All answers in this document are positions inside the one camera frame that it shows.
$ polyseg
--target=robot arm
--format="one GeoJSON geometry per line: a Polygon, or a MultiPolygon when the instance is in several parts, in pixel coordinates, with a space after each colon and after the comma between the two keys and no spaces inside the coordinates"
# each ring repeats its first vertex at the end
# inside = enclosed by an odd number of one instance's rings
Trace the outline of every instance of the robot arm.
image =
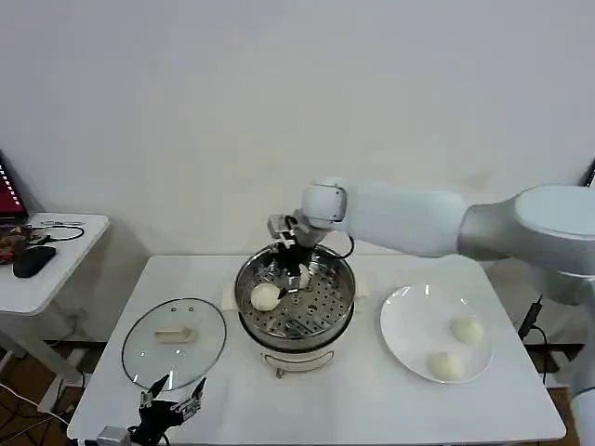
{"type": "Polygon", "coordinates": [[[97,446],[158,446],[162,439],[169,445],[165,432],[193,417],[201,410],[201,399],[206,378],[203,378],[192,394],[184,401],[157,400],[169,374],[154,382],[147,392],[140,393],[140,424],[128,429],[106,426],[97,436],[97,446]]]}
{"type": "Polygon", "coordinates": [[[330,177],[303,193],[291,217],[273,216],[271,235],[285,248],[314,246],[331,230],[406,254],[461,254],[475,260],[515,257],[533,267],[544,296],[583,305],[589,339],[575,360],[573,410],[584,444],[595,444],[595,193],[544,186],[501,203],[467,206],[452,192],[397,191],[330,177]]]}

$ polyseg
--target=table leg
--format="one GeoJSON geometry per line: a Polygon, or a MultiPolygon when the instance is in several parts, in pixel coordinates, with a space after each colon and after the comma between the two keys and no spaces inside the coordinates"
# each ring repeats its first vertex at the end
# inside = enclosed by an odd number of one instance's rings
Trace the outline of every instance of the table leg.
{"type": "Polygon", "coordinates": [[[10,336],[0,332],[0,347],[6,351],[12,352],[12,356],[15,358],[23,358],[27,352],[23,350],[19,344],[13,341],[10,336]]]}
{"type": "Polygon", "coordinates": [[[27,330],[17,330],[10,333],[10,337],[49,370],[64,378],[66,383],[75,384],[80,381],[81,373],[34,334],[27,333],[27,330]]]}
{"type": "MultiPolygon", "coordinates": [[[[85,356],[85,353],[86,350],[84,348],[75,348],[66,361],[76,367],[85,356]]],[[[86,387],[91,381],[92,376],[93,374],[85,374],[85,377],[83,377],[83,374],[81,374],[77,383],[70,383],[62,382],[62,378],[56,375],[54,381],[52,381],[52,384],[49,385],[46,394],[41,399],[41,401],[39,401],[37,410],[44,413],[51,411],[56,401],[60,398],[58,393],[60,389],[66,390],[66,387],[86,387]]]]}

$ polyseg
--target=computer mouse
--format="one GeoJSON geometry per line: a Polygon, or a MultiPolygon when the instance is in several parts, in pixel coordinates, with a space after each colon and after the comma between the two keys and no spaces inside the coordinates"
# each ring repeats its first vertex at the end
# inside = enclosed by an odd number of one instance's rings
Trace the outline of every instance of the computer mouse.
{"type": "Polygon", "coordinates": [[[12,263],[12,273],[27,279],[34,276],[49,260],[56,255],[56,248],[52,246],[34,246],[17,255],[12,263]]]}

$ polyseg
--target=steamed bun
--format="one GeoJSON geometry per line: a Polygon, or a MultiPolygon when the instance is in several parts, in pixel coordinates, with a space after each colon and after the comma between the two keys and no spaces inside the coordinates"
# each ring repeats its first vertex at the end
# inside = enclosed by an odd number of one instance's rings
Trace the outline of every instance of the steamed bun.
{"type": "Polygon", "coordinates": [[[429,366],[432,374],[441,381],[459,381],[465,376],[463,362],[456,353],[432,353],[429,366]]]}
{"type": "Polygon", "coordinates": [[[476,346],[483,339],[482,323],[472,316],[454,319],[450,331],[456,339],[469,346],[476,346]]]}
{"type": "Polygon", "coordinates": [[[272,283],[260,283],[250,294],[252,307],[259,311],[272,311],[279,305],[281,290],[272,283]]]}

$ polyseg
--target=pot handle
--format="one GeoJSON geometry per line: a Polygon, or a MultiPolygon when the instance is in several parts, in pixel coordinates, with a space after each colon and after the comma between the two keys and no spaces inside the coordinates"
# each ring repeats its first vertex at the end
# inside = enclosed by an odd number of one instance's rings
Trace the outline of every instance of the pot handle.
{"type": "Polygon", "coordinates": [[[221,293],[221,311],[238,311],[238,306],[233,295],[233,283],[228,283],[223,287],[221,293]]]}
{"type": "Polygon", "coordinates": [[[355,299],[359,299],[360,297],[369,297],[370,296],[370,289],[365,281],[364,276],[362,274],[355,274],[355,299]]]}

